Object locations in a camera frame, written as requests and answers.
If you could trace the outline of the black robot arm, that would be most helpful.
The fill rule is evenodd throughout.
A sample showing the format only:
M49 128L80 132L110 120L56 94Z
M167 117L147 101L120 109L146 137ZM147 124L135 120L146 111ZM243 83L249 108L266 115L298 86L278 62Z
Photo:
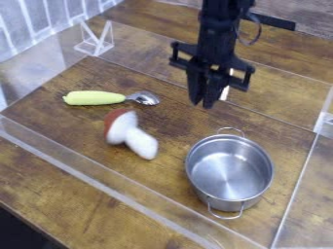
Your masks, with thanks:
M172 42L168 64L186 71L189 98L211 109L227 86L246 91L255 67L234 53L242 17L261 24L250 13L255 0L203 0L197 44Z

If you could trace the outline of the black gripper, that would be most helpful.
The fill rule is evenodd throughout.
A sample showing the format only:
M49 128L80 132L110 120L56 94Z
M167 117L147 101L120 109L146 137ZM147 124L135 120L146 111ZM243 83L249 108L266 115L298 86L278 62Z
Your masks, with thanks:
M246 91L255 68L237 57L239 19L201 18L197 44L172 42L168 64L187 74L189 98L211 109L227 86Z

